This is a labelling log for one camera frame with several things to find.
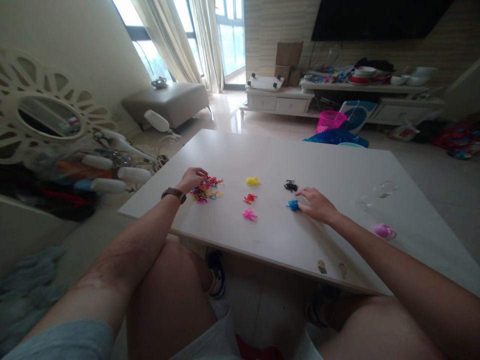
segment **white mirror frame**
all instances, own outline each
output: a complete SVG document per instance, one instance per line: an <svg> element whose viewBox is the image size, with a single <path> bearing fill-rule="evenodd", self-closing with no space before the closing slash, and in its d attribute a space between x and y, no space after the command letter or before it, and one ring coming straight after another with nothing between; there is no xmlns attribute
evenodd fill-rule
<svg viewBox="0 0 480 360"><path fill-rule="evenodd" d="M65 106L80 120L80 131L73 136L57 137L29 126L18 111L20 102L27 97ZM68 144L101 129L118 131L119 126L90 91L76 87L63 72L44 68L20 51L0 49L0 164L21 162L29 148L48 143ZM3 148L13 144L17 146L15 151L5 158Z"/></svg>

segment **pink basket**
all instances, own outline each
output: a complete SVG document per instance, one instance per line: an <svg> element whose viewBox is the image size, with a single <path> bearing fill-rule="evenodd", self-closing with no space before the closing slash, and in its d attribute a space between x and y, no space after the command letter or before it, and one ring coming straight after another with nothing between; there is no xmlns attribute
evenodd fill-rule
<svg viewBox="0 0 480 360"><path fill-rule="evenodd" d="M323 133L331 129L338 129L347 120L347 115L338 111L322 111L316 126L316 133Z"/></svg>

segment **rubber band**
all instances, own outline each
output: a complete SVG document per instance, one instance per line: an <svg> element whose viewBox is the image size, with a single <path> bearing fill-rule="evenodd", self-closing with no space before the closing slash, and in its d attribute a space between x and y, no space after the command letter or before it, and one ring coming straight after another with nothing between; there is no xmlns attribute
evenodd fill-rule
<svg viewBox="0 0 480 360"><path fill-rule="evenodd" d="M252 205L251 202L254 202L255 198L258 198L258 196L253 194L248 194L248 196L243 198L243 202Z"/></svg>
<svg viewBox="0 0 480 360"><path fill-rule="evenodd" d="M252 208L249 207L248 209L246 209L246 210L243 212L243 218L244 218L244 219L247 219L247 220L250 220L250 221L253 222L253 223L256 223L258 216L254 213L254 211L252 210Z"/></svg>
<svg viewBox="0 0 480 360"><path fill-rule="evenodd" d="M299 190L299 186L295 184L295 180L285 180L286 184L283 185L285 189L289 190L291 193L297 192Z"/></svg>
<svg viewBox="0 0 480 360"><path fill-rule="evenodd" d="M225 185L224 180L217 180L216 177L208 176L199 186L190 191L191 197L197 204L206 204L210 200L216 200L219 196L225 195L223 192L216 191L219 184Z"/></svg>
<svg viewBox="0 0 480 360"><path fill-rule="evenodd" d="M288 202L288 205L285 206L286 208L290 208L293 212L302 211L299 208L299 201L298 200L291 200Z"/></svg>
<svg viewBox="0 0 480 360"><path fill-rule="evenodd" d="M257 185L260 185L261 182L259 181L258 176L254 176L254 177L247 177L246 178L246 184L248 186L257 186Z"/></svg>

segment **white curtain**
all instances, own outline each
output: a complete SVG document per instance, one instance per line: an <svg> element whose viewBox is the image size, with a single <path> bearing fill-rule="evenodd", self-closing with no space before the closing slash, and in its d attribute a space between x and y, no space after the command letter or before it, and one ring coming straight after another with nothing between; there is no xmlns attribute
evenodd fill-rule
<svg viewBox="0 0 480 360"><path fill-rule="evenodd" d="M215 0L190 0L190 8L206 89L221 93L224 88L224 67Z"/></svg>
<svg viewBox="0 0 480 360"><path fill-rule="evenodd" d="M173 0L132 0L166 67L180 83L202 84L187 34Z"/></svg>

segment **black tv screen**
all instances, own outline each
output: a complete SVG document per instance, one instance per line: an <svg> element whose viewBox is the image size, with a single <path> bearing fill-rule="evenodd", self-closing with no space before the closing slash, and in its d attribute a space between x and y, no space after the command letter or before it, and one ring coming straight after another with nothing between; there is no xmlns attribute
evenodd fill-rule
<svg viewBox="0 0 480 360"><path fill-rule="evenodd" d="M313 41L422 39L453 0L321 0Z"/></svg>

